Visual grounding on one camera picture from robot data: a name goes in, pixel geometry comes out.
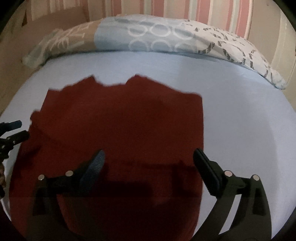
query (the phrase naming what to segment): fitted sheet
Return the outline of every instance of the fitted sheet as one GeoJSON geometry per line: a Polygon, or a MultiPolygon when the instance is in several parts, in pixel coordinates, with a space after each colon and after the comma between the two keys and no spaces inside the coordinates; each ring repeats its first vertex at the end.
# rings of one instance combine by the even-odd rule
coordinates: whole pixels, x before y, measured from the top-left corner
{"type": "MultiPolygon", "coordinates": [[[[86,53],[50,60],[20,88],[0,122],[21,120],[28,129],[30,115],[40,109],[49,88],[62,89],[89,75],[104,84],[125,83],[145,75],[181,91],[202,95],[204,152],[236,176],[261,177],[268,198],[272,235],[296,206],[296,113],[283,93],[259,74],[209,56],[195,58],[165,53],[86,53]]],[[[19,146],[4,161],[9,185],[19,146]]],[[[1,201],[9,216],[7,195],[1,201]]],[[[211,211],[215,197],[203,190],[197,229],[211,211]]],[[[239,197],[224,225],[235,215],[239,197]]]]}

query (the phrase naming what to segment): metal screw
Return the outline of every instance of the metal screw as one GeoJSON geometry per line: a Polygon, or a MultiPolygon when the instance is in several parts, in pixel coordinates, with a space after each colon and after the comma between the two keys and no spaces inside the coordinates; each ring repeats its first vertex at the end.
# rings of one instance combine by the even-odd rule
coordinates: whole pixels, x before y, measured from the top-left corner
{"type": "Polygon", "coordinates": [[[227,177],[231,177],[233,173],[232,173],[231,171],[228,171],[228,170],[227,170],[227,171],[224,172],[224,174],[225,174],[225,176],[227,176],[227,177]]]}
{"type": "Polygon", "coordinates": [[[65,175],[67,177],[71,177],[73,175],[73,171],[67,171],[65,175]]]}
{"type": "Polygon", "coordinates": [[[43,174],[39,175],[38,180],[42,181],[45,178],[45,176],[43,174]]]}
{"type": "Polygon", "coordinates": [[[260,180],[260,177],[258,175],[253,175],[253,178],[255,181],[259,181],[260,180]]]}

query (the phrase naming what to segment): patterned pillowcase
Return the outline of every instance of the patterned pillowcase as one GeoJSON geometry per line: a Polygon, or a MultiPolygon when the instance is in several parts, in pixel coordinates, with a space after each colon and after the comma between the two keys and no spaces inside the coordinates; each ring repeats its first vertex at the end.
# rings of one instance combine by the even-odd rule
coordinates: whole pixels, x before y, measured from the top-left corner
{"type": "Polygon", "coordinates": [[[23,63],[36,68],[50,57],[89,51],[205,54],[256,71],[279,89],[286,87],[286,81],[244,38],[196,21],[140,14],[109,17],[66,31],[55,30],[23,58],[23,63]]]}

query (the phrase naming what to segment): striped wallpaper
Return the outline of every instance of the striped wallpaper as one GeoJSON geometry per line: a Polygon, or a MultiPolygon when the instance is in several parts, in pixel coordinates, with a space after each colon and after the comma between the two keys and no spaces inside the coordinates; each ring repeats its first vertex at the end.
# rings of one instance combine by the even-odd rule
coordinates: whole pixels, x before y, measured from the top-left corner
{"type": "Polygon", "coordinates": [[[82,6],[90,21],[117,14],[148,14],[196,20],[247,38],[253,0],[28,0],[29,20],[82,6]]]}

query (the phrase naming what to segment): red towel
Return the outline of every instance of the red towel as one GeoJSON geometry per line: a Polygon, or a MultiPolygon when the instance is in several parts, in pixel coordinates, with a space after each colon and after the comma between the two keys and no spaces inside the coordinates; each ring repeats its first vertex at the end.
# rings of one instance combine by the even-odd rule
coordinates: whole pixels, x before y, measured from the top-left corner
{"type": "MultiPolygon", "coordinates": [[[[22,234],[37,177],[64,175],[103,149],[100,180],[85,201],[106,236],[190,240],[202,194],[192,159],[203,148],[199,95],[137,75],[114,86],[89,77],[49,90],[31,120],[10,185],[12,222],[22,234]]],[[[59,200],[69,228],[79,233],[72,211],[59,200]]]]}

